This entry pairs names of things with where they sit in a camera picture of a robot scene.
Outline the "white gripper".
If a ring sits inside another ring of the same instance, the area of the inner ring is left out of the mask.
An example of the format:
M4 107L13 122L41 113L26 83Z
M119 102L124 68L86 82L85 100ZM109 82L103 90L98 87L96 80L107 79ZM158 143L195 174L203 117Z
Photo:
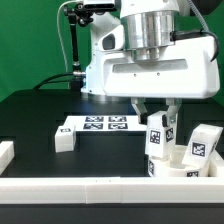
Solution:
M140 124L147 123L145 98L167 98L162 125L177 120L182 100L208 98L220 88L217 60L211 36L176 41L161 49L157 60L133 62L129 52L106 54L101 60L102 88L108 96L132 98Z

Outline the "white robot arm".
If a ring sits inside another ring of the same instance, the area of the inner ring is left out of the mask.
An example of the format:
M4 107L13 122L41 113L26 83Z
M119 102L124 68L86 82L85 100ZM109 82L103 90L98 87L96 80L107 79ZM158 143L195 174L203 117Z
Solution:
M217 37L208 30L177 31L177 0L83 0L92 20L85 93L129 97L139 116L146 98L164 98L167 127L183 98L208 98L220 88Z

